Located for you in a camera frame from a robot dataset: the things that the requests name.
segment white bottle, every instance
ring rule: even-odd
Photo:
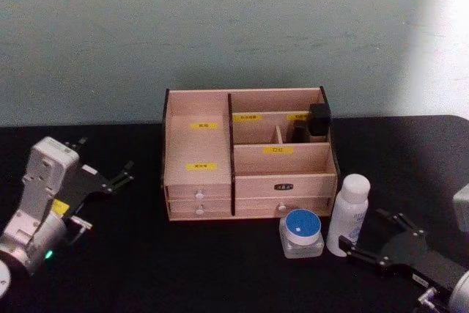
[[[336,256],[347,256],[339,248],[340,235],[345,236],[354,244],[357,243],[368,209],[370,187],[368,179],[362,175],[350,174],[344,178],[342,189],[336,197],[326,241],[328,250]]]

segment yellow label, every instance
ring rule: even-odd
[[[264,154],[293,154],[293,147],[264,147]]]
[[[216,122],[195,122],[191,124],[193,130],[215,130],[216,128],[218,128]]]
[[[306,121],[308,113],[288,114],[287,121],[303,120]]]
[[[185,165],[186,170],[198,171],[198,170],[216,170],[218,168],[216,163],[189,163]]]
[[[52,211],[58,216],[63,216],[67,212],[68,208],[70,208],[70,206],[67,203],[59,201],[58,199],[55,199],[52,202]]]
[[[262,120],[262,115],[260,114],[233,115],[234,122],[260,121],[260,120]]]

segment table surface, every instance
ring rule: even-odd
[[[469,268],[469,235],[452,196],[469,183],[469,121],[451,116],[334,120],[343,175],[372,190],[359,244],[378,250],[373,209],[403,212],[430,245]],[[89,137],[81,161],[112,177],[135,161],[135,182],[80,216],[91,232],[62,245],[21,288],[8,312],[411,312],[423,292],[330,254],[286,259],[278,219],[172,222],[160,195],[160,125],[0,129],[0,226],[18,205],[31,146],[44,136]],[[322,220],[327,235],[328,219]]]

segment drawer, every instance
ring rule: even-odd
[[[219,199],[215,201],[209,200],[174,200],[169,201],[169,207],[171,215],[177,213],[186,213],[190,216],[207,216],[210,213],[226,212],[229,216],[231,215],[231,200],[230,199]]]
[[[169,199],[231,199],[231,185],[172,185],[168,186]]]
[[[330,197],[236,199],[236,216],[279,218],[298,208],[312,210],[323,216],[328,211],[329,200]]]
[[[334,192],[336,175],[259,175],[236,176],[236,198],[318,197]]]

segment green led light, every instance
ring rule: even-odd
[[[51,257],[52,257],[52,254],[53,254],[53,251],[49,249],[49,250],[47,251],[47,253],[45,254],[45,258],[46,258],[46,259],[51,258]]]

